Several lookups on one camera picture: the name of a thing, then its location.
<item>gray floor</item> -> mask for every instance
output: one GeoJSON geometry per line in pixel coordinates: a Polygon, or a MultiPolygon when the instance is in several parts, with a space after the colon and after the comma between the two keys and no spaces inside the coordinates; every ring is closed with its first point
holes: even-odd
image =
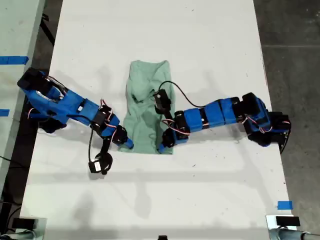
{"type": "MultiPolygon", "coordinates": [[[[320,1],[254,0],[273,110],[289,114],[292,134],[282,155],[293,213],[320,233],[320,1]]],[[[62,0],[44,13],[56,34],[62,0]]],[[[53,47],[39,30],[33,66],[48,69],[53,47]]]]}

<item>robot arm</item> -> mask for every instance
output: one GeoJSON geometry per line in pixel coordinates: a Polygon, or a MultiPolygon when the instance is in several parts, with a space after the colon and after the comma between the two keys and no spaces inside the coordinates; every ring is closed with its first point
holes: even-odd
{"type": "Polygon", "coordinates": [[[127,131],[119,125],[119,119],[103,100],[99,106],[34,68],[29,68],[17,85],[32,105],[28,118],[38,119],[39,127],[47,133],[65,128],[67,121],[73,119],[92,129],[90,145],[93,131],[103,139],[101,151],[93,160],[89,147],[89,169],[92,173],[107,174],[113,161],[108,153],[111,142],[133,148],[127,131]]]}
{"type": "Polygon", "coordinates": [[[155,110],[165,116],[162,122],[168,125],[158,146],[159,153],[186,143],[193,132],[235,123],[243,123],[248,138],[263,147],[278,143],[282,152],[288,141],[289,117],[281,112],[269,112],[252,92],[242,96],[242,101],[238,97],[219,99],[203,107],[176,111],[174,117],[170,114],[171,100],[166,91],[160,89],[154,97],[155,110]]]}

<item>white table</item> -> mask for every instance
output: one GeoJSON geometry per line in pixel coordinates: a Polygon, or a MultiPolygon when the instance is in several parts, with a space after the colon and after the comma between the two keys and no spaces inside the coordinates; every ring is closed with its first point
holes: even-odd
{"type": "MultiPolygon", "coordinates": [[[[168,60],[172,79],[203,105],[254,92],[271,109],[252,0],[64,0],[50,74],[123,120],[130,62],[168,60]]],[[[191,106],[176,90],[176,109],[191,106]]],[[[267,214],[288,200],[277,145],[223,126],[173,155],[113,145],[104,179],[88,173],[90,129],[39,133],[21,215],[46,218],[46,240],[266,240],[267,214]]],[[[102,141],[93,140],[93,156],[102,141]]]]}

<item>green cloth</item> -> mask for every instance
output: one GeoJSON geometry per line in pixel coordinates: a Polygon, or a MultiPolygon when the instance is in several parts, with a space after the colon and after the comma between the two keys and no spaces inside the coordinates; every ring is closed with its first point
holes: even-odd
{"type": "MultiPolygon", "coordinates": [[[[120,147],[120,151],[140,154],[159,154],[157,148],[162,142],[162,134],[168,128],[161,122],[163,115],[155,110],[154,94],[160,84],[171,81],[168,61],[159,63],[133,61],[130,65],[129,79],[126,84],[126,99],[128,112],[123,125],[132,139],[133,149],[120,147]]],[[[171,99],[171,114],[175,112],[175,93],[172,84],[165,83],[161,89],[171,99]]],[[[172,154],[172,149],[165,151],[172,154]]]]}

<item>blue tape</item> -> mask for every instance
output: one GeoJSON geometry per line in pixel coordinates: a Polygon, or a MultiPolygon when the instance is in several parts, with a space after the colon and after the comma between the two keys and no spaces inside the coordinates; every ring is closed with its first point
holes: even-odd
{"type": "Polygon", "coordinates": [[[278,210],[292,210],[294,206],[292,201],[278,201],[278,210]]]}
{"type": "Polygon", "coordinates": [[[26,65],[28,56],[0,56],[0,65],[26,65]]]}
{"type": "Polygon", "coordinates": [[[0,117],[8,117],[9,116],[9,109],[0,109],[0,117]]]}

